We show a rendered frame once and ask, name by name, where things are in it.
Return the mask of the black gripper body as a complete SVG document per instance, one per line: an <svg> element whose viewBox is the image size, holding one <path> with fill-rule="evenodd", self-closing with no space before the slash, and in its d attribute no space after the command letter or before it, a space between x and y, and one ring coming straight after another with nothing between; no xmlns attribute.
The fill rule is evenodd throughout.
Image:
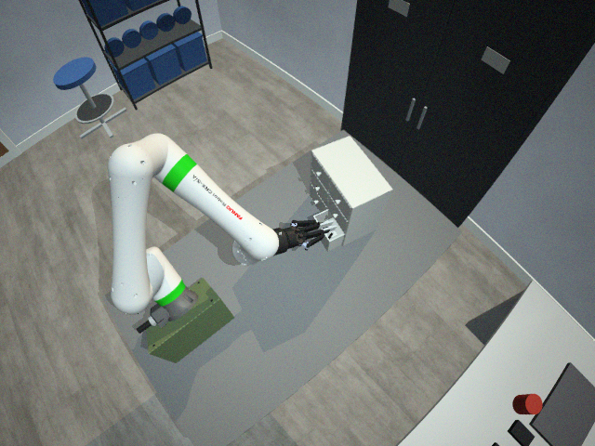
<svg viewBox="0 0 595 446"><path fill-rule="evenodd" d="M298 229L298 227L291 226L290 228L283 229L283 231L286 234L287 240L288 240L288 249L293 248L295 246L301 246L301 244L303 244L307 238L307 237L302 237L302 238L298 237L299 234L305 233L304 230L300 231L300 232L296 232L296 229Z"/></svg>

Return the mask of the grey drawer front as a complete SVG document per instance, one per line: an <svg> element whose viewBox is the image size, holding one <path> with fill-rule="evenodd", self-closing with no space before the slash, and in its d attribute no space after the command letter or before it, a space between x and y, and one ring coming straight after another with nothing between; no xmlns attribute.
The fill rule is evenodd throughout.
<svg viewBox="0 0 595 446"><path fill-rule="evenodd" d="M347 225L348 225L348 221L342 215L342 213L338 209L337 205L335 204L335 202L333 201L333 199L331 198L331 196L329 196L328 209L331 212L332 217L337 221L338 225L342 228L342 230L345 233L346 232Z"/></svg>
<svg viewBox="0 0 595 446"><path fill-rule="evenodd" d="M338 208L341 210L341 212L345 216L345 218L349 221L351 207L348 204L348 202L346 201L346 199L344 198L344 196L341 194L341 192L339 191L339 189L337 188L337 186L335 185L333 180L331 182L330 195L333 198L333 200L335 201L335 204L338 206Z"/></svg>
<svg viewBox="0 0 595 446"><path fill-rule="evenodd" d="M315 189L312 185L311 185L311 198L313 199L314 204L316 204L318 206L321 213L326 210L326 205L324 204L323 200L321 199L321 197L319 196L317 191L315 191Z"/></svg>
<svg viewBox="0 0 595 446"><path fill-rule="evenodd" d="M311 170L311 184L313 185L315 191L317 191L319 193L319 195L321 196L321 198L323 199L324 203L327 206L328 192L324 188L324 186L321 183L321 181L319 180L319 178L314 174L314 172L312 170Z"/></svg>
<svg viewBox="0 0 595 446"><path fill-rule="evenodd" d="M311 168L314 171L315 175L321 180L321 182L323 183L324 187L329 192L330 176L328 176L328 174L325 172L324 168L321 166L321 164L316 159L316 157L314 156L314 154L312 154L312 166L311 166Z"/></svg>
<svg viewBox="0 0 595 446"><path fill-rule="evenodd" d="M328 239L328 236L330 235L330 232L326 233L323 237L323 239L321 240L322 243L324 244L324 247L326 248L327 252L340 246L341 244L343 244L343 240L344 240L344 232L342 231L342 229L340 228L340 226L338 225L338 223L335 221L335 219L332 217L330 211L327 209L325 211L323 211L322 213L319 213L315 216L313 216L313 220L316 220L316 223L320 222L327 222L327 221L331 221L333 220L334 223L332 224L332 226L337 225L337 228L335 230L333 230L334 234L331 237L331 239ZM329 227L332 227L329 226Z"/></svg>

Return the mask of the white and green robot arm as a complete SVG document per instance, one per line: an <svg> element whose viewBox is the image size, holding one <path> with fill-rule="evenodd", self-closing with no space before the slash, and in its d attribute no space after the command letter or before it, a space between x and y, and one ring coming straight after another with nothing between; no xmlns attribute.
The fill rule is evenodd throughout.
<svg viewBox="0 0 595 446"><path fill-rule="evenodd" d="M156 175L157 174L157 175ZM115 307L139 314L158 303L139 333L163 328L186 314L198 295L187 288L158 247L147 249L146 223L152 176L201 211L233 239L234 259L246 266L285 253L285 232L271 229L230 198L172 139L151 134L117 148L108 162L112 203L112 289ZM156 295L155 295L156 294Z"/></svg>

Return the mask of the small beige chest of grey drawers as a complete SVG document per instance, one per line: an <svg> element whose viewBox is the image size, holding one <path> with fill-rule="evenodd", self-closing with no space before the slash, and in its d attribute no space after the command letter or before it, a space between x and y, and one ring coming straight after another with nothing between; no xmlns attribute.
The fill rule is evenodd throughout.
<svg viewBox="0 0 595 446"><path fill-rule="evenodd" d="M342 246L377 229L392 188L349 136L311 151L351 207ZM329 210L329 209L328 209Z"/></svg>

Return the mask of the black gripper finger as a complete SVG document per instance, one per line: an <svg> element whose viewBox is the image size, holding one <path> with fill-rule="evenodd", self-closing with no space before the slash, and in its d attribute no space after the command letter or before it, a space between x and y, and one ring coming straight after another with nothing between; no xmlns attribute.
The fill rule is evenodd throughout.
<svg viewBox="0 0 595 446"><path fill-rule="evenodd" d="M305 247L305 250L308 250L310 246L312 246L312 245L316 244L317 242L319 242L320 240L322 240L323 237L324 237L324 235L326 233L335 230L336 227L337 227L337 225L332 226L332 227L328 227L328 228L325 228L325 229L322 229L322 230L316 230L316 231L313 231L313 232L307 232L307 233L301 233L301 234L299 234L298 235L299 238L307 237L306 240L308 240L310 238L316 237L316 238L312 239L311 241L306 242L306 243L303 243L301 245L303 247Z"/></svg>
<svg viewBox="0 0 595 446"><path fill-rule="evenodd" d="M334 222L333 220L323 222L323 223L320 223L320 222L316 223L316 220L301 220L301 221L292 220L291 226L302 227L302 228L296 229L296 232L300 232L300 231L304 230L304 232L306 233L306 232L309 232L312 230L329 227L333 224L333 222Z"/></svg>

